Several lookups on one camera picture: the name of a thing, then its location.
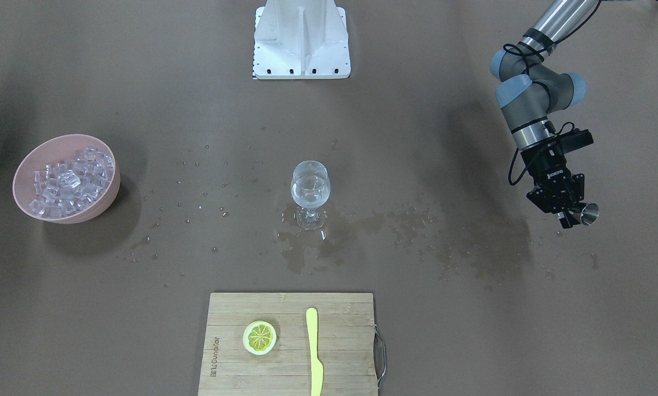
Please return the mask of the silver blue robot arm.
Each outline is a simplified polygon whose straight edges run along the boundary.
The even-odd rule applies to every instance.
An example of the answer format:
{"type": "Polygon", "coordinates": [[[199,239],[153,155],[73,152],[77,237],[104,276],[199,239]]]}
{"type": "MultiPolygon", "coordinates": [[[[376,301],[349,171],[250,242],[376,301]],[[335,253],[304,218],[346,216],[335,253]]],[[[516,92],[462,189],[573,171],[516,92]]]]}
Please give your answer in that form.
{"type": "Polygon", "coordinates": [[[577,73],[556,73],[544,65],[557,46],[577,32],[600,7],[599,1],[555,1],[518,43],[507,43],[490,61],[500,81],[495,98],[533,180],[527,194],[543,213],[557,216],[565,229],[589,226],[599,206],[585,203],[585,176],[573,174],[566,155],[594,142],[591,132],[572,125],[558,130],[549,115],[580,103],[586,82],[577,73]]]}

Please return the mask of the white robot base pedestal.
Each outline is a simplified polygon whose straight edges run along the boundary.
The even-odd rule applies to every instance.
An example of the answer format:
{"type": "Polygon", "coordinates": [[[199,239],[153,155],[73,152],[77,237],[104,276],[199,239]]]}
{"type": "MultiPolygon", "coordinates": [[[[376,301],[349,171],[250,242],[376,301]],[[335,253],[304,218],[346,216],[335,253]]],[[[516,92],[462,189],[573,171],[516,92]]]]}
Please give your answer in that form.
{"type": "Polygon", "coordinates": [[[351,75],[346,10],[334,1],[267,1],[255,10],[254,28],[254,79],[351,75]]]}

